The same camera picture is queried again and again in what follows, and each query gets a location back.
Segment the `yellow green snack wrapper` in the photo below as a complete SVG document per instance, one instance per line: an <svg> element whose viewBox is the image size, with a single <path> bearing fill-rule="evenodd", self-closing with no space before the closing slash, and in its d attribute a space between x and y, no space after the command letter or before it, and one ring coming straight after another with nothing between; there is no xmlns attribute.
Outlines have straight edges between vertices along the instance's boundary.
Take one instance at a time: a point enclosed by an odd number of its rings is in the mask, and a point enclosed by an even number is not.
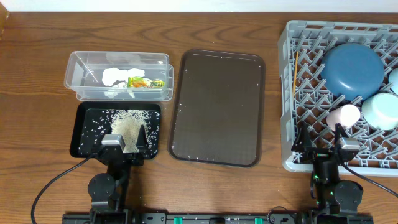
<svg viewBox="0 0 398 224"><path fill-rule="evenodd" d="M130 88L162 88L165 82L161 79L149 79L144 77L129 77L127 86Z"/></svg>

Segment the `mint green bowl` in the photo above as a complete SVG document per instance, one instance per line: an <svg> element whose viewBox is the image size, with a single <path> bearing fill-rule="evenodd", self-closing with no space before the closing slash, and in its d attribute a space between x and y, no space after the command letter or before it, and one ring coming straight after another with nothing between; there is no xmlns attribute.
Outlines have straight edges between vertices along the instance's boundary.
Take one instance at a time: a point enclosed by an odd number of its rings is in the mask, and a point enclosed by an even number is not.
<svg viewBox="0 0 398 224"><path fill-rule="evenodd" d="M378 93L362 104L361 111L366 122L376 129L392 130L397 127L397 96Z"/></svg>

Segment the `wooden chopstick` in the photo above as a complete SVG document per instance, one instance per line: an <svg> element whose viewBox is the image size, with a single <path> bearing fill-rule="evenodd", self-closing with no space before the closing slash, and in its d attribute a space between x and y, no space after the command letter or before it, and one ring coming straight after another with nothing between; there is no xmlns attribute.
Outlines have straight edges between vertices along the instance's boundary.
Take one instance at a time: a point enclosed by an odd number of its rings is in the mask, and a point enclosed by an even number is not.
<svg viewBox="0 0 398 224"><path fill-rule="evenodd" d="M296 93L296 83L297 83L297 72L298 72L298 59L299 59L299 50L296 50L296 56L295 56L295 68L294 68L294 79L293 79L293 87L292 87L292 96L293 99L295 99Z"/></svg>

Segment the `light blue bowl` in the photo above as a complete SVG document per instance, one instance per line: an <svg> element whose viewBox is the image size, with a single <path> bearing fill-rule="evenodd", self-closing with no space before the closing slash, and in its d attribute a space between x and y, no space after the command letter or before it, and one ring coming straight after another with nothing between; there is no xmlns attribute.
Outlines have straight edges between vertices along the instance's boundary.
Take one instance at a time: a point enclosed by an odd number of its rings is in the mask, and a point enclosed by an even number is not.
<svg viewBox="0 0 398 224"><path fill-rule="evenodd" d="M388 80L391 84L391 90L398 95L398 68L390 72Z"/></svg>

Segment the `pink plastic cup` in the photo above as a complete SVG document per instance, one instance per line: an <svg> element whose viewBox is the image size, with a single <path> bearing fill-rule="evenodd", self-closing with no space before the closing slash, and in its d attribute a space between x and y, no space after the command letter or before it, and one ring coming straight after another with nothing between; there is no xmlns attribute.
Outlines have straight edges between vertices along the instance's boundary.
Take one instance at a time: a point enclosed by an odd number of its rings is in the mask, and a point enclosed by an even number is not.
<svg viewBox="0 0 398 224"><path fill-rule="evenodd" d="M340 123L344 129L352 127L361 117L360 110L355 105L344 105L331 111L326 117L328 127L335 131L335 124Z"/></svg>

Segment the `white tissue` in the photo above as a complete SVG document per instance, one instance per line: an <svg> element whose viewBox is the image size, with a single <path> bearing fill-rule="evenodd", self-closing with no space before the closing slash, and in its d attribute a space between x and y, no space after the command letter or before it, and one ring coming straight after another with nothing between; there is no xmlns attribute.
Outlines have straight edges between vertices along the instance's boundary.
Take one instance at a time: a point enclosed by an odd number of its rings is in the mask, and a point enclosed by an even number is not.
<svg viewBox="0 0 398 224"><path fill-rule="evenodd" d="M111 88L126 88L128 80L132 77L144 77L145 71L137 68L121 70L118 68L107 68L103 72L102 82L104 86Z"/></svg>

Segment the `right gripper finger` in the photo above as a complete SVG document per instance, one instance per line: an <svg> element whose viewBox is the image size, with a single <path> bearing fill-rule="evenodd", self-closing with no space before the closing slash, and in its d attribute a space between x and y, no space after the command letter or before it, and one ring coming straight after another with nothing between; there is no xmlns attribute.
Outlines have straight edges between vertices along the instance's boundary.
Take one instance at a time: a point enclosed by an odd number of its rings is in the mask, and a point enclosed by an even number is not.
<svg viewBox="0 0 398 224"><path fill-rule="evenodd" d="M347 134L340 123L335 124L334 134L335 147L342 148L345 143L345 137L347 137Z"/></svg>
<svg viewBox="0 0 398 224"><path fill-rule="evenodd" d="M303 123L298 131L298 136L292 145L292 152L308 152L312 148L312 142L308 132L308 124Z"/></svg>

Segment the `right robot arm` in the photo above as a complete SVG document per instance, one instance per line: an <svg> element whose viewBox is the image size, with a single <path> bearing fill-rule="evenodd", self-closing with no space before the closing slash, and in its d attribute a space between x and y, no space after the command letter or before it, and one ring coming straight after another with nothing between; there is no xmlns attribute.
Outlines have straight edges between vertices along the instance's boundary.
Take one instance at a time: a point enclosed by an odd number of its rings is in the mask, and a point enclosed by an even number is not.
<svg viewBox="0 0 398 224"><path fill-rule="evenodd" d="M291 151L302 155L304 163L313 166L310 195L317 208L299 213L295 223L349 223L358 213L363 188L350 180L340 179L339 166L349 162L359 152L359 142L346 134L340 123L335 126L334 145L317 147L312 143L308 124L299 129Z"/></svg>

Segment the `white rice pile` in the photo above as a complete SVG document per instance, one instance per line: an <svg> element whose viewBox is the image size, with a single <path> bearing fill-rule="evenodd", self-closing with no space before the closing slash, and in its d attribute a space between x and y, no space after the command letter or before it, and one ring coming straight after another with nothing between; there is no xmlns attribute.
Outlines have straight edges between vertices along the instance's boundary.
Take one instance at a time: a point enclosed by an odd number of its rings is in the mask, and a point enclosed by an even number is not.
<svg viewBox="0 0 398 224"><path fill-rule="evenodd" d="M124 153L137 153L139 130L144 128L149 151L145 159L157 154L161 115L156 110L117 110L90 108L86 111L82 127L77 134L77 143L71 145L79 156L91 154L91 148L99 144L105 134L120 134L123 137Z"/></svg>

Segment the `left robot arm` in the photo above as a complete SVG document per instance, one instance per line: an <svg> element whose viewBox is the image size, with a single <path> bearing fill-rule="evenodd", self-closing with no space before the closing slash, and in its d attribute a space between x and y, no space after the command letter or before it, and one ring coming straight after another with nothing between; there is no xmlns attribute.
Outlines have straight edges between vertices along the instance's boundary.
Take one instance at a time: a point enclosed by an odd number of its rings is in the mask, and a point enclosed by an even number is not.
<svg viewBox="0 0 398 224"><path fill-rule="evenodd" d="M124 153L121 134L105 134L92 149L95 159L107 166L107 172L95 175L88 184L91 197L90 223L134 223L133 212L124 207L132 166L144 163L149 150L144 126L136 139L137 153Z"/></svg>

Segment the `dark blue plate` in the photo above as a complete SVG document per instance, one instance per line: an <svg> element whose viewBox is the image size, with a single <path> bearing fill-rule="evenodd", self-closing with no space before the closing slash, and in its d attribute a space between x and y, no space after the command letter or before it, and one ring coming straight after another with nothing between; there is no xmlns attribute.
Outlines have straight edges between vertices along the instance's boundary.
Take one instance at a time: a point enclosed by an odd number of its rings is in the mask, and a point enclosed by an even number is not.
<svg viewBox="0 0 398 224"><path fill-rule="evenodd" d="M346 100L373 96L384 79L381 58L361 44L347 43L331 49L323 57L322 65L320 75L326 81L326 89L335 96L343 95Z"/></svg>

